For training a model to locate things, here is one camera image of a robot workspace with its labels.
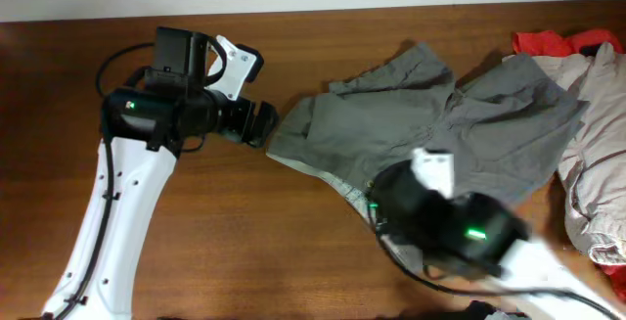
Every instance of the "red cloth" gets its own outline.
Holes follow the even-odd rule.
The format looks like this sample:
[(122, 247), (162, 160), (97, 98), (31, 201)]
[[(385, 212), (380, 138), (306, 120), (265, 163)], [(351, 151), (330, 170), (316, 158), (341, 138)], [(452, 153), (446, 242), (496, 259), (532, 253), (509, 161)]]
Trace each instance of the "red cloth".
[(525, 52), (530, 56), (567, 57), (580, 53), (586, 46), (596, 46), (610, 42), (615, 52), (623, 54), (624, 48), (612, 32), (603, 29), (584, 31), (563, 38), (554, 31), (517, 32), (513, 38), (513, 49), (516, 53)]
[(621, 301), (626, 302), (626, 265), (599, 265), (599, 267), (610, 278), (615, 294)]

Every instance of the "gray cloth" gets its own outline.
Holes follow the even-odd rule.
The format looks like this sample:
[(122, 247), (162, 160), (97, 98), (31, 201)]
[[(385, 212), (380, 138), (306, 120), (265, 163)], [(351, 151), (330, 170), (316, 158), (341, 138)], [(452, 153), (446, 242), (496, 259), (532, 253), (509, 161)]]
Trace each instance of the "gray cloth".
[(586, 105), (518, 55), (463, 89), (419, 44), (389, 64), (300, 101), (268, 155), (328, 172), (358, 190), (412, 149), (454, 154), (454, 195), (506, 204), (547, 182)]

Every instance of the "robotic arm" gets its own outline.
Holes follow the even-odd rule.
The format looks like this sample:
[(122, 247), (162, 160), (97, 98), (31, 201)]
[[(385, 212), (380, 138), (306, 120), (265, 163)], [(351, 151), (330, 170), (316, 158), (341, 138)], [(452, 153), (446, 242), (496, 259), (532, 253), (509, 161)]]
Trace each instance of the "robotic arm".
[[(209, 50), (219, 58), (206, 75)], [(43, 319), (131, 319), (141, 248), (158, 196), (187, 151), (185, 140), (203, 142), (206, 134), (218, 133), (260, 148), (276, 126), (274, 107), (263, 102), (255, 115), (255, 104), (239, 96), (262, 66), (258, 52), (222, 36), (156, 31), (153, 65), (138, 69), (103, 103), (91, 199)], [(146, 87), (138, 90), (142, 77)]]

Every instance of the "black object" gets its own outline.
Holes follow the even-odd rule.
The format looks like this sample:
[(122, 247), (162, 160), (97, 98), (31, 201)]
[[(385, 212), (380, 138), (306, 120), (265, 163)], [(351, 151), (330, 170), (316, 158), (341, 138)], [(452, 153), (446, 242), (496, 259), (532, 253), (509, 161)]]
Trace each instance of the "black object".
[[(485, 274), (502, 271), (499, 267), (493, 267), (493, 264), (489, 264), (491, 257), (476, 260), (468, 258), (468, 255), (463, 252), (457, 252), (449, 249), (450, 246), (447, 245), (446, 241), (449, 241), (450, 237), (438, 235), (439, 233), (445, 235), (448, 234), (448, 232), (438, 226), (446, 225), (447, 222), (454, 221), (455, 218), (467, 214), (467, 212), (464, 211), (467, 208), (463, 207), (463, 200), (461, 200), (458, 205), (455, 205), (456, 201), (447, 201), (438, 195), (438, 193), (434, 193), (436, 192), (429, 191), (422, 184), (420, 184), (417, 179), (415, 179), (415, 176), (410, 168), (410, 163), (408, 161), (402, 161), (390, 166), (388, 169), (380, 173), (374, 181), (373, 190), (369, 194), (370, 199), (376, 202), (375, 204), (369, 205), (367, 210), (369, 222), (376, 235), (376, 240), (389, 259), (406, 276), (432, 290), (453, 296), (510, 297), (526, 295), (537, 297), (550, 295), (553, 297), (568, 297), (593, 307), (608, 319), (619, 319), (619, 317), (611, 313), (602, 305), (570, 290), (555, 288), (501, 290), (497, 292), (457, 290), (434, 284), (413, 273), (404, 265), (402, 261), (398, 259), (387, 244), (382, 241), (381, 237), (383, 235), (390, 236), (394, 243), (413, 243), (418, 248), (425, 248), (423, 250), (425, 261), (434, 261), (436, 264), (440, 265), (439, 267), (443, 270), (459, 269), (462, 273), (466, 272), (466, 275), (473, 277), (476, 276), (476, 273)], [(373, 210), (376, 211), (376, 218), (373, 217)], [(501, 215), (501, 218), (504, 218), (505, 220), (509, 219), (506, 213), (500, 214), (497, 212), (496, 208), (492, 211), (491, 215), (493, 215), (493, 212), (496, 212), (496, 216)], [(402, 213), (408, 213), (412, 217), (403, 216)], [(424, 228), (418, 226), (417, 224), (420, 222), (425, 223), (425, 226), (428, 227)], [(510, 227), (513, 227), (514, 230), (509, 230), (508, 234), (512, 236), (520, 232), (525, 233), (525, 228), (518, 226), (517, 222), (514, 220), (510, 220), (510, 222)], [(522, 230), (515, 231), (518, 227), (521, 227)], [(507, 244), (506, 239), (501, 240), (498, 244), (505, 246)], [(467, 246), (462, 249), (471, 251), (471, 248), (468, 249)]]
[[(219, 72), (211, 76), (206, 76), (208, 45), (222, 59), (223, 65)], [(241, 47), (258, 56), (246, 78), (254, 80), (263, 59), (257, 51)], [(126, 52), (138, 48), (131, 47)], [(226, 53), (213, 37), (159, 27), (152, 66), (137, 69), (126, 80), (125, 87), (115, 89), (105, 99), (112, 136), (146, 141), (149, 150), (164, 146), (176, 156), (185, 152), (185, 139), (201, 137), (203, 143), (204, 136), (211, 132), (253, 148), (262, 147), (278, 124), (276, 109), (262, 102), (258, 115), (254, 115), (255, 104), (252, 101), (242, 97), (229, 101), (219, 91), (204, 89), (221, 78), (226, 65)], [(103, 72), (104, 68), (101, 68), (96, 80), (97, 88), (100, 88)], [(140, 90), (136, 84), (142, 76), (146, 88)]]
[(515, 240), (528, 239), (524, 222), (500, 202), (482, 194), (446, 200), (418, 182), (408, 160), (380, 173), (370, 197), (393, 242), (417, 246), (425, 263), (446, 273), (500, 277), (500, 258)]

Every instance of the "wood grain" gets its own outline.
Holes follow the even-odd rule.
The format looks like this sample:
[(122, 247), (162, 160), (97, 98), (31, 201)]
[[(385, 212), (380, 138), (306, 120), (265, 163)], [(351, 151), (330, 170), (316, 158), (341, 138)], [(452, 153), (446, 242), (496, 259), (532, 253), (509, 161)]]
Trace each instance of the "wood grain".
[[(111, 53), (151, 41), (158, 25), (220, 33), (260, 50), (265, 68), (246, 96), (286, 114), (329, 81), (418, 41), (467, 81), (511, 52), (514, 31), (604, 27), (626, 41), (625, 20), (621, 0), (0, 24), (0, 318), (37, 315), (54, 290), (95, 174), (94, 74)], [(104, 82), (113, 89), (150, 62), (148, 50), (128, 55)], [(615, 300), (586, 257), (562, 251), (552, 226), (562, 225), (563, 197), (553, 188), (520, 213), (585, 282)], [(325, 183), (218, 137), (184, 155), (167, 183), (133, 300), (137, 319), (367, 319), (469, 301), (407, 280)]]

